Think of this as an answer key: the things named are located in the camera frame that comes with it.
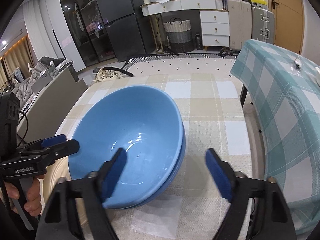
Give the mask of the person left hand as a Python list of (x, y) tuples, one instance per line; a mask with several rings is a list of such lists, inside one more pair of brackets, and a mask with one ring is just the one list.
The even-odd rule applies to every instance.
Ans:
[[(32, 216), (37, 217), (42, 211), (41, 195), (40, 195), (40, 179), (43, 179), (44, 175), (36, 176), (33, 178), (33, 183), (27, 192), (27, 203), (24, 205), (24, 209)], [(5, 182), (5, 188), (7, 190), (8, 197), (11, 199), (18, 199), (18, 189), (11, 183)]]

